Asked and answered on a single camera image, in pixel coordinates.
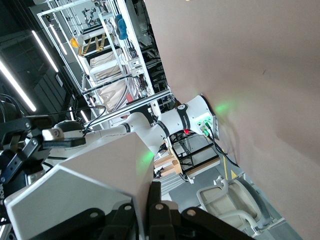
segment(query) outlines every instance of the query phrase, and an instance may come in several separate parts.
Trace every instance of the yellow hard hat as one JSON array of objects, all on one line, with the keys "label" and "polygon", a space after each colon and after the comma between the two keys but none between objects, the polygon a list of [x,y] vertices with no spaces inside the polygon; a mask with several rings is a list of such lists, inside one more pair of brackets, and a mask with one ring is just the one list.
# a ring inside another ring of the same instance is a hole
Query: yellow hard hat
[{"label": "yellow hard hat", "polygon": [[70,44],[72,47],[74,48],[78,48],[79,47],[79,43],[77,42],[77,40],[75,39],[75,37],[70,39]]}]

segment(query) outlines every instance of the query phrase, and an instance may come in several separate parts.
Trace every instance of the machine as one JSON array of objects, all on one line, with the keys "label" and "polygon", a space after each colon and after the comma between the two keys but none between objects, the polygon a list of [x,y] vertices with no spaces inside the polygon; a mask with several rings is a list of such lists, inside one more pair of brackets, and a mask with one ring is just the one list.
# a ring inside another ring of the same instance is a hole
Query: machine
[{"label": "machine", "polygon": [[[180,214],[174,203],[161,202],[152,183],[154,155],[186,129],[219,137],[202,96],[165,112],[153,127],[135,112],[85,137],[76,122],[53,127],[49,116],[1,123],[1,216],[19,240],[250,239],[201,209]],[[45,173],[47,158],[67,160]]]}]

